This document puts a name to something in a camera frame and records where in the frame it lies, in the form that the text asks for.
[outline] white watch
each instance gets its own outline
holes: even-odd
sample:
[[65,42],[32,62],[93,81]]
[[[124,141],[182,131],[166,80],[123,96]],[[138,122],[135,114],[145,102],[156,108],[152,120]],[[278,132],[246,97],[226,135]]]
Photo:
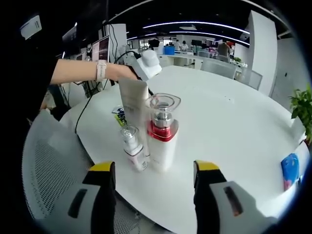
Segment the white watch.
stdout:
[[106,61],[99,60],[97,62],[97,82],[101,82],[105,78]]

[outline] potted plant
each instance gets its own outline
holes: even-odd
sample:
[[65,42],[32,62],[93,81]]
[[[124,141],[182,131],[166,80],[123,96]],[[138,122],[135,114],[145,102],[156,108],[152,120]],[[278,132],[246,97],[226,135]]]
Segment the potted plant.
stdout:
[[301,120],[306,129],[306,144],[309,146],[312,143],[312,96],[311,87],[308,85],[306,91],[296,89],[294,96],[290,97],[292,118]]

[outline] ceiling light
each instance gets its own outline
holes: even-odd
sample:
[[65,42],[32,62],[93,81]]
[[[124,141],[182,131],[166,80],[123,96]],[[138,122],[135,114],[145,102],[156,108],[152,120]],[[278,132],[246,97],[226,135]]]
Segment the ceiling light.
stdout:
[[230,38],[230,37],[226,37],[226,36],[222,36],[222,35],[218,35],[218,34],[213,34],[213,33],[201,33],[201,32],[191,32],[191,31],[172,31],[170,33],[199,33],[199,34],[211,35],[211,36],[216,36],[216,37],[221,37],[221,38],[227,38],[227,39],[230,39],[230,40],[238,41],[238,42],[243,43],[245,45],[250,45],[249,43],[246,43],[246,42],[244,42],[242,40],[237,40],[237,39],[234,39],[234,38]]
[[133,37],[133,38],[128,38],[127,40],[131,40],[131,39],[135,39],[135,38],[137,38],[137,37]]
[[157,33],[150,33],[150,34],[146,34],[144,36],[151,36],[151,35],[156,35]]
[[178,23],[199,23],[199,24],[209,24],[209,25],[215,25],[215,26],[221,26],[221,27],[226,27],[226,28],[231,28],[246,34],[250,34],[250,32],[240,29],[240,28],[235,28],[232,26],[228,26],[228,25],[224,25],[224,24],[220,24],[220,23],[210,23],[210,22],[199,22],[199,21],[180,21],[180,22],[169,22],[169,23],[159,23],[159,24],[153,24],[153,25],[149,25],[149,26],[145,26],[143,28],[151,28],[151,27],[155,27],[155,26],[160,26],[160,25],[167,25],[167,24],[178,24]]

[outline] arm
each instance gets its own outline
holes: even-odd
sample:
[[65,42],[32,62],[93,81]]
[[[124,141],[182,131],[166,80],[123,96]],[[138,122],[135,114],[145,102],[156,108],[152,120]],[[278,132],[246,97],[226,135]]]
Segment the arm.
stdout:
[[[97,64],[97,62],[59,59],[50,83],[61,84],[74,81],[96,80]],[[106,63],[105,78],[117,81],[121,77],[137,79],[129,67]]]

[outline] office desk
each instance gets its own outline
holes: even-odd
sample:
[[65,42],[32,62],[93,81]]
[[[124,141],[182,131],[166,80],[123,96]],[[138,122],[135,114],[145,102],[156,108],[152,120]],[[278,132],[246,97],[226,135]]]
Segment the office desk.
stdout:
[[[78,123],[78,135],[94,163],[116,162],[116,190],[124,199],[174,233],[196,233],[193,161],[201,159],[217,164],[228,181],[251,194],[265,216],[284,211],[293,191],[283,192],[280,161],[297,146],[290,112],[244,84],[191,68],[164,67],[148,85],[154,93],[182,99],[175,161],[167,173],[132,169],[111,113],[121,104],[117,85],[96,94]],[[61,122],[74,129],[85,103]]]

